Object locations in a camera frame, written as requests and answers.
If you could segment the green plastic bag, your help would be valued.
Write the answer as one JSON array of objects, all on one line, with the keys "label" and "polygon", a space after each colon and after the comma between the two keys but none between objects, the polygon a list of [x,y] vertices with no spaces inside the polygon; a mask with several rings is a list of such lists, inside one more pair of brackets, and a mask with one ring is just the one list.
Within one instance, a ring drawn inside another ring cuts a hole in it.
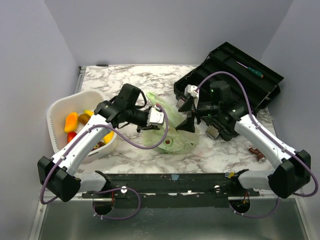
[{"label": "green plastic bag", "polygon": [[176,130],[176,127],[185,120],[183,115],[178,112],[177,108],[154,92],[148,92],[146,97],[152,106],[160,104],[164,108],[169,121],[166,138],[155,149],[164,154],[186,154],[193,151],[199,144],[199,129],[196,127],[194,133]]}]

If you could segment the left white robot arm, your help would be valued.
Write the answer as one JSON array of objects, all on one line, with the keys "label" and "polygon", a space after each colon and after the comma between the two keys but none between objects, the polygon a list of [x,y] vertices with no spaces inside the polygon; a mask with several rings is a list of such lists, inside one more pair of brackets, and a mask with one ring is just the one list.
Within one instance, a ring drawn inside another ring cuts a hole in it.
[{"label": "left white robot arm", "polygon": [[116,133],[130,145],[144,149],[117,130],[120,123],[134,124],[141,130],[158,130],[160,126],[169,125],[168,116],[160,104],[148,109],[136,105],[139,96],[144,95],[138,87],[124,84],[118,95],[97,105],[88,123],[62,150],[51,158],[43,156],[38,161],[39,180],[42,184],[40,202],[43,205],[51,203],[44,199],[46,190],[63,202],[83,192],[95,192],[101,198],[110,194],[111,185],[102,173],[94,172],[80,177],[75,174],[87,155],[110,132]]}]

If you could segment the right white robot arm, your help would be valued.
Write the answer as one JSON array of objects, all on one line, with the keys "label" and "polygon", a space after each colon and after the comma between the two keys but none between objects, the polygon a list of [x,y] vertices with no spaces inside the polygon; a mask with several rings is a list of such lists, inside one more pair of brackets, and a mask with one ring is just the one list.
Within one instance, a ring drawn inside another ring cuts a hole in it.
[{"label": "right white robot arm", "polygon": [[248,189],[271,190],[280,198],[295,194],[311,180],[311,156],[305,150],[297,151],[268,131],[251,110],[237,104],[225,81],[210,84],[211,100],[200,102],[200,90],[188,84],[180,98],[179,112],[187,118],[176,129],[193,133],[195,124],[205,121],[206,134],[225,141],[241,135],[253,144],[271,163],[272,170],[241,170],[228,177],[230,191],[241,196]]}]

